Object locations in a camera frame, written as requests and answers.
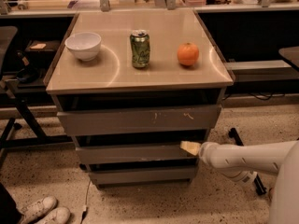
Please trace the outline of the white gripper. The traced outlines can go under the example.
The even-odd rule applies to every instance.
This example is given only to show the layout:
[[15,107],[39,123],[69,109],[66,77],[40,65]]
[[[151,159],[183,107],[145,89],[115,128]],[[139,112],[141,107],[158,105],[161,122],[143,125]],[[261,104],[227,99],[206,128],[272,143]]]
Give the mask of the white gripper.
[[209,166],[213,166],[212,154],[219,145],[214,142],[205,142],[202,145],[198,142],[181,141],[180,148],[196,156],[199,153],[200,160]]

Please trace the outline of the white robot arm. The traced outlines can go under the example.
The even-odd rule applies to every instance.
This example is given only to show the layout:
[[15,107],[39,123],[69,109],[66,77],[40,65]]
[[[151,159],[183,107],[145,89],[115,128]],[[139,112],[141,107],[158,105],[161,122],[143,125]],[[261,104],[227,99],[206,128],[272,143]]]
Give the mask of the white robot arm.
[[180,148],[239,184],[257,172],[277,175],[268,224],[299,223],[299,141],[245,147],[182,141]]

